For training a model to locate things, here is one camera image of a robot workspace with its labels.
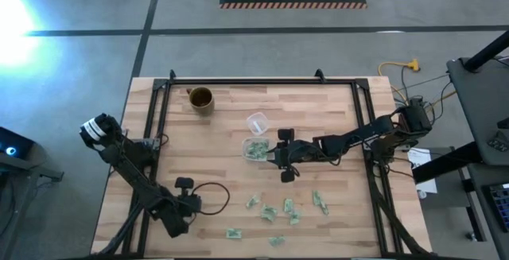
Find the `gray floor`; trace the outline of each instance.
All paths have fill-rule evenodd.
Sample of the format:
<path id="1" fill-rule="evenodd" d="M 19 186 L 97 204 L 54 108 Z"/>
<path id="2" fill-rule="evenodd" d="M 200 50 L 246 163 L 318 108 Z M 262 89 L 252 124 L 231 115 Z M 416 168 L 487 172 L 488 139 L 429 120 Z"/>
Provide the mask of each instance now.
<path id="1" fill-rule="evenodd" d="M 21 0 L 30 29 L 142 29 L 150 0 Z M 218 0 L 160 0 L 154 28 L 498 25 L 507 23 L 507 0 L 368 0 L 362 10 L 231 10 Z M 141 76 L 369 76 L 383 61 L 418 58 L 422 70 L 406 84 L 445 73 L 445 62 L 471 56 L 501 32 L 338 33 L 151 37 Z M 47 166 L 65 171 L 54 188 L 33 201 L 14 258 L 84 256 L 90 250 L 107 166 L 87 149 L 81 123 L 106 112 L 120 119 L 139 37 L 30 37 L 6 47 L 24 48 L 17 63 L 0 58 L 0 126 L 41 143 Z M 396 87 L 400 68 L 383 69 Z M 437 99 L 447 78 L 410 89 Z M 422 146 L 461 146 L 472 140 L 457 97 Z M 496 259 L 488 243 L 470 243 L 464 211 L 424 211 L 435 252 Z"/>

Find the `mug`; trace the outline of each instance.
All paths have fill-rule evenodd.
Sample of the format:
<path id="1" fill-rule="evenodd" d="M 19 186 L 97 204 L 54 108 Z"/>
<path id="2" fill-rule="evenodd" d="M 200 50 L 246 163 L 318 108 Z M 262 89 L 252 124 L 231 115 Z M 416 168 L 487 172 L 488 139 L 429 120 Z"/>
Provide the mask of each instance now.
<path id="1" fill-rule="evenodd" d="M 210 89 L 197 87 L 187 89 L 189 102 L 196 113 L 202 116 L 209 116 L 214 111 L 214 96 Z"/>

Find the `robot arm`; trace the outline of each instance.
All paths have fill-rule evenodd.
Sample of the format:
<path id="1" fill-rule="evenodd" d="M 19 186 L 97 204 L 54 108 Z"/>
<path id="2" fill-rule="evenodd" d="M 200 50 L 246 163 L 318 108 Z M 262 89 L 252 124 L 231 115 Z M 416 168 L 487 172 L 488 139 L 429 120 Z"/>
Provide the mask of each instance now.
<path id="1" fill-rule="evenodd" d="M 143 173 L 144 168 L 156 161 L 158 140 L 133 142 L 122 134 L 117 121 L 106 114 L 84 123 L 80 127 L 80 136 L 87 147 L 97 151 L 129 183 L 138 194 L 143 208 L 153 219 L 161 219 L 172 238 L 188 232 L 188 223 L 184 217 L 191 216 L 201 208 L 200 197 L 187 193 L 194 181 L 190 178 L 177 178 L 175 187 L 181 188 L 182 194 L 174 196 L 166 187 L 151 182 Z"/>
<path id="2" fill-rule="evenodd" d="M 392 120 L 398 114 L 398 122 Z M 341 156 L 354 146 L 371 142 L 375 159 L 390 159 L 399 146 L 415 146 L 418 139 L 431 131 L 431 124 L 420 99 L 411 99 L 410 105 L 398 108 L 392 114 L 378 117 L 375 121 L 343 135 L 327 135 L 313 138 L 312 142 L 294 140 L 293 129 L 278 130 L 279 142 L 269 153 L 269 160 L 285 172 L 282 182 L 299 177 L 293 163 L 328 161 L 338 165 Z"/>

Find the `paper money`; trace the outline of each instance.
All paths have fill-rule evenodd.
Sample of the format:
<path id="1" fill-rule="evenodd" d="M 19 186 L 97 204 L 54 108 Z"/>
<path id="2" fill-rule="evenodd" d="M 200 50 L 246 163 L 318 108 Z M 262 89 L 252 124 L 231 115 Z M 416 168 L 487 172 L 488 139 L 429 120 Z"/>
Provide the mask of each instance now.
<path id="1" fill-rule="evenodd" d="M 313 204 L 319 206 L 321 208 L 321 211 L 325 215 L 328 215 L 327 204 L 325 204 L 324 200 L 321 198 L 321 195 L 318 191 L 313 191 Z"/>
<path id="2" fill-rule="evenodd" d="M 286 213 L 290 213 L 293 210 L 293 200 L 285 199 L 285 205 L 283 206 L 283 211 Z"/>
<path id="3" fill-rule="evenodd" d="M 284 242 L 285 242 L 285 238 L 282 236 L 269 238 L 269 243 L 272 247 L 279 246 L 279 245 L 283 244 Z"/>
<path id="4" fill-rule="evenodd" d="M 289 225 L 295 225 L 301 221 L 301 214 L 298 211 L 291 211 L 289 214 Z"/>
<path id="5" fill-rule="evenodd" d="M 253 142 L 247 147 L 246 157 L 251 160 L 266 160 L 269 142 Z"/>
<path id="6" fill-rule="evenodd" d="M 240 229 L 228 228 L 226 230 L 226 238 L 228 239 L 241 239 L 242 231 Z"/>
<path id="7" fill-rule="evenodd" d="M 265 204 L 262 207 L 262 219 L 267 219 L 270 222 L 274 222 L 276 220 L 276 215 L 278 214 L 278 210 L 276 208 L 272 208 L 270 206 L 266 206 Z"/>
<path id="8" fill-rule="evenodd" d="M 328 215 L 328 208 L 327 208 L 327 204 L 325 204 L 325 202 L 322 200 L 320 202 L 320 208 L 321 208 L 321 211 L 325 214 L 325 215 Z"/>
<path id="9" fill-rule="evenodd" d="M 251 197 L 251 199 L 247 202 L 246 204 L 246 208 L 247 209 L 250 209 L 252 207 L 254 207 L 257 203 L 260 202 L 260 199 L 258 198 L 258 196 L 254 195 L 253 197 Z"/>
<path id="10" fill-rule="evenodd" d="M 318 206 L 321 202 L 321 196 L 318 191 L 313 191 L 313 204 Z"/>

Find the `wooden table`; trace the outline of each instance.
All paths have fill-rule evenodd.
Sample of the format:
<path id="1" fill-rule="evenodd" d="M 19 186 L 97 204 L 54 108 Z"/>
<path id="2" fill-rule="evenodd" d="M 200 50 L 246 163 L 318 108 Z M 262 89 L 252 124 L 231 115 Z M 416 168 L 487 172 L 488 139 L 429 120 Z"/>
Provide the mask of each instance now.
<path id="1" fill-rule="evenodd" d="M 394 110 L 393 96 L 386 77 L 369 77 L 377 116 Z M 141 138 L 146 122 L 153 78 L 135 78 L 131 84 L 122 126 L 130 138 Z M 352 90 L 344 85 L 215 85 L 208 86 L 216 99 L 213 116 L 196 115 L 183 86 L 172 86 L 166 115 L 165 133 L 169 143 L 161 148 L 157 181 L 173 194 L 177 177 L 191 177 L 195 186 L 207 181 L 226 185 L 231 200 L 219 215 L 198 215 L 187 235 L 171 239 L 161 221 L 150 222 L 146 257 L 162 258 L 253 258 L 253 257 L 368 257 L 379 256 L 375 222 L 371 209 L 361 148 L 351 149 L 339 167 L 328 163 L 297 164 L 301 177 L 293 183 L 280 181 L 280 170 L 270 163 L 252 163 L 242 157 L 242 141 L 252 136 L 246 118 L 263 112 L 271 129 L 264 136 L 277 141 L 277 128 L 293 127 L 296 138 L 311 140 L 324 134 L 344 134 L 358 127 Z M 363 102 L 363 116 L 367 112 Z M 404 161 L 391 168 L 411 173 Z M 414 182 L 403 175 L 389 174 L 396 212 L 419 244 L 430 250 L 428 233 Z M 313 206 L 311 191 L 321 192 L 330 214 Z M 113 174 L 104 195 L 92 252 L 101 250 L 126 219 L 132 189 Z M 225 192 L 203 187 L 199 195 L 204 211 L 216 211 Z M 262 202 L 246 209 L 257 194 Z M 283 200 L 291 198 L 301 211 L 301 222 L 290 226 L 282 212 Z M 265 203 L 278 209 L 274 223 L 260 219 Z M 387 241 L 390 229 L 384 219 Z M 137 243 L 136 227 L 133 243 Z M 242 240 L 226 239 L 227 228 L 243 231 Z M 272 247 L 269 237 L 285 236 L 286 243 Z"/>

